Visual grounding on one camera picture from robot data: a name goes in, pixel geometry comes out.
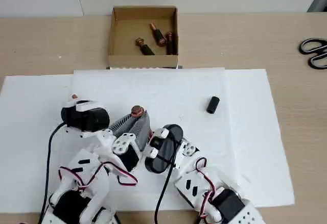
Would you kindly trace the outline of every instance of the white foam sheet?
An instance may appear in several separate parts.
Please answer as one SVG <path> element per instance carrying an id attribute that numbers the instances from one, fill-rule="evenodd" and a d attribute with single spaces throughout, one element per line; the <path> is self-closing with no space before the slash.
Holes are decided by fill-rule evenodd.
<path id="1" fill-rule="evenodd" d="M 40 211 L 48 139 L 61 122 L 71 76 L 7 77 L 0 95 L 0 212 Z M 264 70 L 226 70 L 232 141 L 243 192 L 257 207 L 294 203 L 274 103 Z M 57 168 L 89 141 L 59 131 L 53 141 L 50 188 L 59 184 Z M 159 193 L 112 191 L 118 210 L 154 210 Z M 189 209 L 176 192 L 163 198 L 162 210 Z"/>
<path id="2" fill-rule="evenodd" d="M 40 211 L 44 195 L 48 140 L 61 122 L 71 76 L 6 77 L 0 94 L 0 211 Z M 49 192 L 57 175 L 61 133 L 55 136 Z"/>
<path id="3" fill-rule="evenodd" d="M 111 121 L 141 105 L 149 112 L 153 130 L 170 123 L 180 125 L 185 138 L 205 151 L 212 164 L 237 179 L 223 68 L 75 71 L 72 93 L 81 99 L 101 101 L 110 110 Z M 205 108 L 213 95 L 221 102 L 215 114 L 208 114 Z M 138 178 L 136 187 L 126 188 L 112 178 L 110 190 L 161 192 L 165 174 L 148 172 L 144 163 L 133 174 Z M 167 192 L 176 193 L 173 184 L 168 185 Z"/>
<path id="4" fill-rule="evenodd" d="M 267 73 L 226 70 L 238 179 L 257 207 L 294 204 L 294 192 Z"/>

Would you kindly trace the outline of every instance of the cardboard box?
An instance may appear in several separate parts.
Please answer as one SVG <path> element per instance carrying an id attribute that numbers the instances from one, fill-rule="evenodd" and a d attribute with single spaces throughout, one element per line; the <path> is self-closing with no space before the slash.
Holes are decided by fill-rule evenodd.
<path id="1" fill-rule="evenodd" d="M 177 55 L 166 55 L 152 35 L 150 23 L 163 35 L 174 34 Z M 144 56 L 135 40 L 141 37 L 155 56 Z M 176 67 L 178 63 L 177 8 L 174 6 L 124 6 L 114 7 L 109 37 L 110 67 Z"/>

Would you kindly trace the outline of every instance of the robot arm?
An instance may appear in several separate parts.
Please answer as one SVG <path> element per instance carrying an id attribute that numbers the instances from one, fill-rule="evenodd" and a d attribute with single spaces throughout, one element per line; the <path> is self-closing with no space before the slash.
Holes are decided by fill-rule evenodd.
<path id="1" fill-rule="evenodd" d="M 178 125 L 155 131 L 145 150 L 148 152 L 146 168 L 161 173 L 169 164 L 173 164 L 170 182 L 174 183 L 188 204 L 199 212 L 199 222 L 264 224 L 259 211 L 249 200 L 240 196 L 238 185 L 219 168 L 209 166 L 204 153 L 182 136 L 182 129 Z M 174 162 L 171 161 L 172 143 L 178 146 Z"/>
<path id="2" fill-rule="evenodd" d="M 97 145 L 81 149 L 68 166 L 59 168 L 61 184 L 49 199 L 42 223 L 118 224 L 114 210 L 106 205 L 109 177 L 135 186 L 130 174 L 138 165 L 150 133 L 147 111 L 134 106 L 130 114 L 109 126 L 108 112 L 100 104 L 74 99 L 61 111 L 66 132 L 77 131 L 81 138 L 96 136 Z M 132 183 L 122 183 L 120 178 Z"/>

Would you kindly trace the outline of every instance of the black scissors handle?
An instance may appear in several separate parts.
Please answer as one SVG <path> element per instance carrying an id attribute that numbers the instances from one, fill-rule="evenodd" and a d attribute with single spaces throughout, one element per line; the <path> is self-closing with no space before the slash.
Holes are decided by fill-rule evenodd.
<path id="1" fill-rule="evenodd" d="M 305 49 L 305 45 L 308 43 L 318 43 L 320 45 L 311 49 Z M 298 47 L 299 52 L 303 55 L 317 54 L 308 60 L 308 65 L 314 69 L 327 69 L 327 65 L 317 65 L 315 63 L 317 60 L 321 60 L 327 57 L 327 52 L 325 51 L 326 49 L 327 41 L 320 38 L 306 39 Z"/>
<path id="2" fill-rule="evenodd" d="M 320 46 L 314 47 L 311 49 L 305 49 L 305 45 L 307 45 L 308 43 L 318 43 L 318 44 L 320 44 Z M 320 39 L 320 38 L 306 39 L 298 47 L 299 52 L 303 55 L 308 55 L 308 54 L 312 54 L 312 53 L 318 54 L 318 53 L 323 52 L 325 49 L 327 49 L 327 41 L 324 39 Z"/>

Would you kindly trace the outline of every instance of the wooden table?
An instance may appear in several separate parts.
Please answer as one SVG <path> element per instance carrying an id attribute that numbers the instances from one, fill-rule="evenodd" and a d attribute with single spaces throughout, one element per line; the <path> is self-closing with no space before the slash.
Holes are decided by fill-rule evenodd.
<path id="1" fill-rule="evenodd" d="M 327 38 L 326 22 L 326 13 L 179 17 L 179 63 L 185 68 L 267 69 L 296 204 L 261 209 L 266 223 L 326 223 L 327 71 L 309 68 L 308 57 L 297 51 L 305 38 Z M 109 28 L 109 16 L 0 19 L 0 77 L 104 68 Z M 162 211 L 159 223 L 190 224 L 195 216 Z M 122 223 L 153 223 L 152 212 L 119 217 Z M 0 215 L 0 223 L 36 219 L 37 214 Z"/>

